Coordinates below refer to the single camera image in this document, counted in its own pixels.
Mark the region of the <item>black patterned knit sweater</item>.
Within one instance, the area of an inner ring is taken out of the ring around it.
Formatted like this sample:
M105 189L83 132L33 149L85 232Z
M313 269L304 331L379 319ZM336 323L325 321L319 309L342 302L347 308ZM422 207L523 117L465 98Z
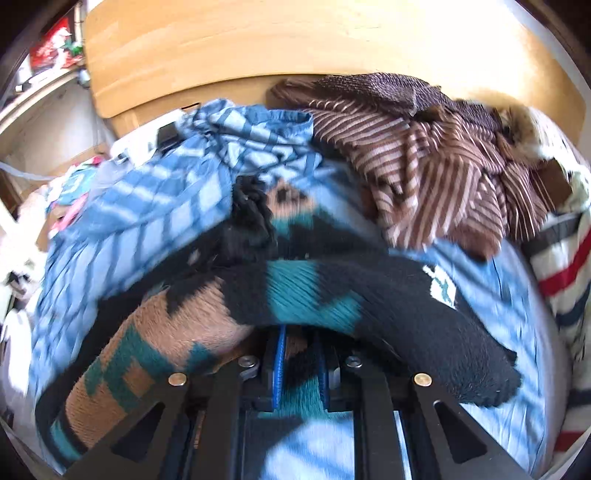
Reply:
M35 408L62 467L80 459L170 374L228 362L257 330L318 327L370 343L458 401L497 407L518 392L517 355L439 266L391 256L287 183L232 189L228 220L127 290L76 298L95 314L79 352Z

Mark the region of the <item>star striped duvet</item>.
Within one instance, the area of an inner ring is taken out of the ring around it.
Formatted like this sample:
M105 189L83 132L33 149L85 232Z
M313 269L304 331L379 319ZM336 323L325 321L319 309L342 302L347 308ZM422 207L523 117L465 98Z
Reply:
M572 375L554 461L590 428L590 163L562 130L532 107L511 109L515 146L568 186L537 236L523 245L570 356Z

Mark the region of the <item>blue striped bed sheet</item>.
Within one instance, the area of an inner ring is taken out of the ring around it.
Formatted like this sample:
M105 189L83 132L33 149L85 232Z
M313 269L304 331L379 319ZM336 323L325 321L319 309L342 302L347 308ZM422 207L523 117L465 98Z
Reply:
M185 266L199 240L228 216L239 175L263 168L267 182L287 180L321 203L349 229L369 239L377 230L361 214L348 166L311 149L311 116L215 100L196 115L177 111L181 144L141 161L162 119L114 144L114 158L74 223L50 243L35 309L29 388L40 441L52 440L65 389L95 358L118 325L114 306L124 294L145 295L160 284L158 261ZM485 262L438 241L416 258L433 263L436 278L457 290L486 327L516 351L524 386L507 405L472 407L471 414L528 472L548 466L560 423L547 397L553 339L550 315L522 255L504 243Z

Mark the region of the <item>red book on shelf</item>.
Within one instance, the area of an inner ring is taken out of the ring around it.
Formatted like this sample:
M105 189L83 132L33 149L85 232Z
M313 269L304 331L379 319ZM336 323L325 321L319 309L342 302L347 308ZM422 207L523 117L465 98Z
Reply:
M29 63L34 73L67 69L83 57L81 22L73 15L62 17L29 50Z

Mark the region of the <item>brown striped garment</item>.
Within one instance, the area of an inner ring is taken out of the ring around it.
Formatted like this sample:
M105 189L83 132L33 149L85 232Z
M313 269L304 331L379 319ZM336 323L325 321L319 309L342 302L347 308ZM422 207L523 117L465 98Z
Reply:
M415 77L286 79L271 94L310 113L315 141L368 182L385 239L396 248L446 239L490 259L505 239L533 238L572 191L557 162L517 151L495 110L451 99Z

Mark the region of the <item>wooden headboard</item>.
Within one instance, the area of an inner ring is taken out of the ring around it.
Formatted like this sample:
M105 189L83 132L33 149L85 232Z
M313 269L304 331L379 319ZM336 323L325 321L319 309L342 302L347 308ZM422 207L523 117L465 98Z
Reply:
M84 34L97 111L119 134L325 74L402 73L453 98L522 103L572 140L590 107L572 62L506 1L104 1Z

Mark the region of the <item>black power adapter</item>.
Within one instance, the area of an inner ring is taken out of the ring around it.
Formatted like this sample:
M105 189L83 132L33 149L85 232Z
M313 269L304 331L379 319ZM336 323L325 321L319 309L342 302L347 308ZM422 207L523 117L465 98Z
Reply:
M174 122L161 126L156 134L156 149L162 154L173 149L182 141Z

